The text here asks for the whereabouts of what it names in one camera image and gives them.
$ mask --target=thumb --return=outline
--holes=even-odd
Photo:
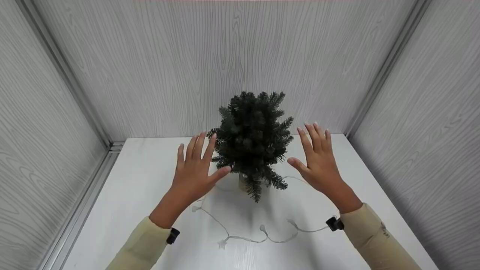
[[[222,179],[231,170],[232,170],[232,168],[230,168],[230,166],[226,166],[226,167],[218,169],[216,172],[214,172],[212,175],[210,175],[208,177],[209,180],[210,180],[209,182],[212,182],[212,183],[218,182],[218,180]]]
[[[305,174],[307,174],[310,169],[307,168],[307,166],[305,166],[300,160],[298,160],[297,158],[289,158],[287,160],[287,162],[292,165],[293,168],[297,169],[297,171],[299,171],[299,173],[302,175],[303,178],[305,178]]]

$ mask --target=white table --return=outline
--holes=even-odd
[[[85,225],[64,265],[70,269],[104,269],[127,240],[137,223],[147,216],[168,190],[174,174],[180,143],[190,138],[128,139],[117,159]],[[342,134],[332,135],[338,168],[343,179],[361,200],[368,202],[390,232],[424,270],[437,269],[425,249],[385,195],[360,157]],[[296,135],[287,157],[305,160]],[[210,171],[215,170],[212,164]],[[282,176],[300,177],[287,162],[275,166]],[[175,244],[168,246],[153,269],[369,269],[342,231],[329,229],[315,233],[325,221],[338,215],[335,206],[304,182],[287,178],[288,189],[265,189],[256,204],[238,189],[238,177],[230,174],[209,192],[204,201],[192,204],[174,227],[181,231]],[[202,210],[193,209],[202,205]],[[230,235],[260,241],[265,239],[260,226],[274,241],[257,244]]]

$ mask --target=wrist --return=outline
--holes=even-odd
[[[355,192],[343,180],[338,181],[325,195],[335,204],[341,214],[358,210],[363,205]]]
[[[152,211],[149,219],[158,227],[169,229],[186,207],[178,200],[178,196],[175,196],[174,192],[169,190]]]

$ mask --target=forearm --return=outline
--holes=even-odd
[[[170,229],[162,229],[144,218],[108,265],[107,270],[149,270],[162,255]]]
[[[133,230],[107,270],[149,270],[167,246],[170,229],[185,209],[186,202],[178,200],[169,190],[150,216]]]
[[[345,234],[372,270],[420,270],[367,204],[340,218]]]
[[[326,195],[340,210],[345,234],[372,270],[417,270],[412,257],[388,232],[383,222],[342,180]]]

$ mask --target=wood grain wall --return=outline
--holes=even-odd
[[[352,142],[440,269],[480,267],[480,5],[432,1]]]
[[[0,269],[37,268],[104,151],[15,1],[0,1]]]
[[[219,124],[242,90],[284,91],[295,126],[343,132],[413,0],[36,0],[115,141]]]

